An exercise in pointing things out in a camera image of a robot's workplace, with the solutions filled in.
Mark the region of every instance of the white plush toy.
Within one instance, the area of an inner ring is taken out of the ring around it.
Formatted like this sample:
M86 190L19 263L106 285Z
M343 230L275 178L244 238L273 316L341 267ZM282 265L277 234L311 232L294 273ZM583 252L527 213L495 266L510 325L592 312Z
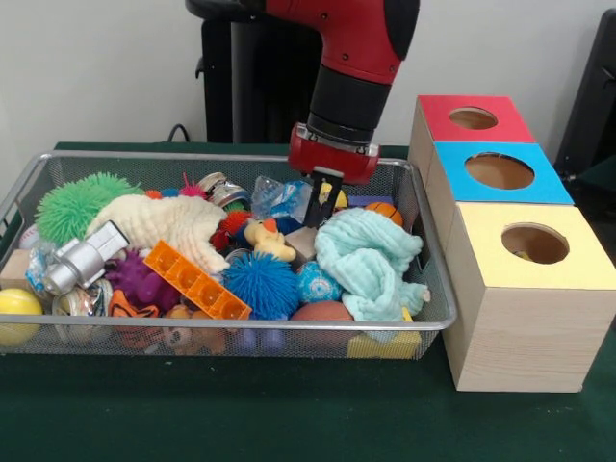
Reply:
M123 195L99 212L88 234L111 220L130 241L129 248L152 248L160 240L211 274L229 264L210 244L225 212L201 197L150 199Z

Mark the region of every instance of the cloth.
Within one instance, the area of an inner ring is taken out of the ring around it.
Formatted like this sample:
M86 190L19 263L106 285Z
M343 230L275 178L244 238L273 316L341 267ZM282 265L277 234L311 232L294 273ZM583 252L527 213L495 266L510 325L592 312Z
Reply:
M427 287L402 276L424 245L382 215L349 209L331 218L317 233L321 268L343 286L343 304L356 321L402 321L402 307L417 315Z

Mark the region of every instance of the stacked wooden boxes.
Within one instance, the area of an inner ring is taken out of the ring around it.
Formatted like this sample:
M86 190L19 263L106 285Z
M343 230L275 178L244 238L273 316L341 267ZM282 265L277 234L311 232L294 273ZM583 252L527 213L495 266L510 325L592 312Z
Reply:
M420 96L420 170L458 300L460 391L577 392L616 314L616 269L509 98Z

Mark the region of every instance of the metal basket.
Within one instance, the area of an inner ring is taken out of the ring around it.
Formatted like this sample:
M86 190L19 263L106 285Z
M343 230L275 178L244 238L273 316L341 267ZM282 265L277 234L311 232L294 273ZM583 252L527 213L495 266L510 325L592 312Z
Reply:
M141 183L146 189L163 189L181 183L183 172L198 179L222 171L234 183L247 189L254 185L259 175L279 181L299 178L298 173L288 167L286 158L279 156L77 151L43 154L24 169L0 206L0 218L4 223L0 265L4 267L16 248L18 236L34 222L36 208L47 192L67 181L79 180L99 171L115 173L132 184ZM371 332L372 337L395 337L388 343L385 357L419 359L439 331L451 325L456 317L455 297L420 174L404 161L383 159L368 186L346 187L346 192L390 195L404 217L406 230L411 231L412 226L413 233L423 237L423 253L411 263L405 280L427 284L432 299L415 317L415 322L202 321L3 315L0 316L0 327L35 323L39 324L39 330L22 345L0 346L0 352L383 357L370 346L371 337L365 332ZM188 339L188 343L172 349L166 342L170 335L180 335Z

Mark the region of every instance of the purple spiky toy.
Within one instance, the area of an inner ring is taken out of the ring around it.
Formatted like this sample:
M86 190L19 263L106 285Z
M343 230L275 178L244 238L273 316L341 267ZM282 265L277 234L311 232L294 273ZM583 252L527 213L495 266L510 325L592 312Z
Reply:
M105 278L115 291L123 291L129 303L138 308L156 305L166 313L180 302L180 293L147 267L133 250L126 252L126 260L112 260Z

